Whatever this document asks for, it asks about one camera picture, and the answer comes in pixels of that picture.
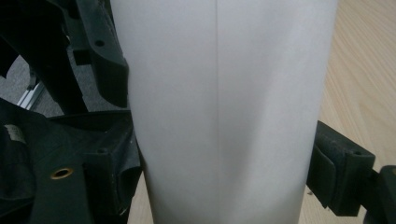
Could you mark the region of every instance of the table top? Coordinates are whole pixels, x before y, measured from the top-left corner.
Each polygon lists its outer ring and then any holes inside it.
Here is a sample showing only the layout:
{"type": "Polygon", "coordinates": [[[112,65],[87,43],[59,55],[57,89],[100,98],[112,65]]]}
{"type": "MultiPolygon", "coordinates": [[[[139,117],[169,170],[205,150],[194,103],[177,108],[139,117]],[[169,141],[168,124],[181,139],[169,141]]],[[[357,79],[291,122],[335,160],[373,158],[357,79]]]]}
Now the table top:
{"type": "MultiPolygon", "coordinates": [[[[325,85],[319,119],[373,152],[375,170],[396,164],[396,1],[339,0],[325,85]]],[[[363,208],[336,217],[308,192],[300,224],[362,223],[363,208]]],[[[152,223],[144,178],[129,223],[152,223]]]]}

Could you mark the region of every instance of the metal grommet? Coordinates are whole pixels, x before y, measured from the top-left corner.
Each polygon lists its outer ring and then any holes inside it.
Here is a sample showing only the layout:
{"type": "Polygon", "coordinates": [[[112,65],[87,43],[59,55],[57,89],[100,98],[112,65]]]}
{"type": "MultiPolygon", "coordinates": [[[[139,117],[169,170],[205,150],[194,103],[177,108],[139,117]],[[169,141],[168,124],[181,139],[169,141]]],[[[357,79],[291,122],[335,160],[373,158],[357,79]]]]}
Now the metal grommet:
{"type": "Polygon", "coordinates": [[[54,173],[52,173],[50,178],[54,179],[54,180],[63,179],[63,178],[70,176],[71,174],[73,174],[73,169],[65,167],[65,168],[59,169],[59,170],[55,171],[54,173]]]}

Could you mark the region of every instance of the white plastic object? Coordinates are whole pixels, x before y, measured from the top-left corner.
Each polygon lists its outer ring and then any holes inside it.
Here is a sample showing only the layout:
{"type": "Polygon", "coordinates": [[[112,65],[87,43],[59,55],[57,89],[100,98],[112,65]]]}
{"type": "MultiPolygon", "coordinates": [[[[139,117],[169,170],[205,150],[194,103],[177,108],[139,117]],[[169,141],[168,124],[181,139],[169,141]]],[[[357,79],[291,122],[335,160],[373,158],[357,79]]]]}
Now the white plastic object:
{"type": "Polygon", "coordinates": [[[297,223],[337,1],[111,4],[154,222],[297,223]]]}

